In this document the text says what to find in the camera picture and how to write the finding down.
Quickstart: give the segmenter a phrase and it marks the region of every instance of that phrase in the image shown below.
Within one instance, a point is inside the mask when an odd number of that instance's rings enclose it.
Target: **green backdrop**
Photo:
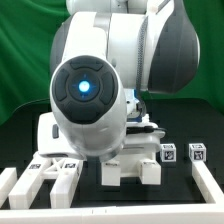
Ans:
[[[203,98],[224,113],[224,0],[184,2],[200,40],[197,75],[177,94],[144,98]],[[49,97],[51,44],[68,16],[65,0],[0,0],[0,124]]]

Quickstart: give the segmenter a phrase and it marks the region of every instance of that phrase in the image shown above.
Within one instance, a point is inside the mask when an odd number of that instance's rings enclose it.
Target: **white block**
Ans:
[[[203,143],[189,144],[189,157],[191,161],[206,161],[206,147]]]
[[[139,178],[142,184],[161,184],[161,166],[150,159],[143,159],[139,162]]]
[[[0,175],[0,208],[17,181],[16,168],[6,168]]]
[[[51,208],[70,208],[82,171],[83,161],[66,159],[51,190]]]
[[[102,185],[120,186],[121,167],[120,162],[110,160],[101,163]]]
[[[170,0],[150,0],[148,1],[147,10],[158,13]]]
[[[176,162],[177,150],[173,143],[161,144],[160,158],[162,162]]]
[[[34,155],[34,159],[9,194],[11,209],[29,209],[43,183],[41,173],[50,163],[51,159]]]
[[[192,162],[192,176],[207,203],[224,204],[224,194],[203,161]]]

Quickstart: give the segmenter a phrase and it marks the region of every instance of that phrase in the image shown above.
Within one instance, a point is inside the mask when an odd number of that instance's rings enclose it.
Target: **white stand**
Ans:
[[[17,181],[16,168],[6,168],[0,175],[0,208]]]
[[[45,179],[56,179],[50,193],[52,208],[69,208],[82,171],[82,161],[46,159],[38,153],[9,194],[11,209],[29,209]]]

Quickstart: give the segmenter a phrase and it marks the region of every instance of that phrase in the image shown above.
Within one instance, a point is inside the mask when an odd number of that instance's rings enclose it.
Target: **cable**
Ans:
[[[152,126],[144,126],[144,127],[127,127],[126,134],[140,134],[140,133],[153,133],[154,131],[163,131],[166,132],[165,128],[154,128]]]
[[[28,103],[24,103],[24,104],[20,105],[19,107],[17,107],[13,111],[13,113],[15,113],[16,111],[20,110],[21,108],[23,108],[25,106],[28,106],[28,105],[31,105],[31,104],[34,104],[34,103],[45,102],[45,101],[50,101],[50,98],[44,98],[44,99],[40,99],[40,100],[33,100],[33,101],[28,102]]]

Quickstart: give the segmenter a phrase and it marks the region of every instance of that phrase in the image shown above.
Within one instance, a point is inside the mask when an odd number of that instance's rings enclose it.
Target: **white plastic casing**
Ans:
[[[70,15],[76,12],[145,14],[147,0],[66,0]]]
[[[120,78],[105,57],[106,34],[102,29],[93,27],[95,14],[77,13],[74,16],[68,32],[62,62],[52,76],[50,100],[60,131],[71,147],[80,154],[77,159],[96,156],[101,161],[105,161],[114,157],[123,147],[126,135],[127,108]],[[92,124],[83,125],[69,121],[59,110],[52,96],[52,84],[57,71],[69,59],[78,56],[94,56],[104,60],[104,63],[108,64],[116,74],[118,80],[118,93],[113,106]]]

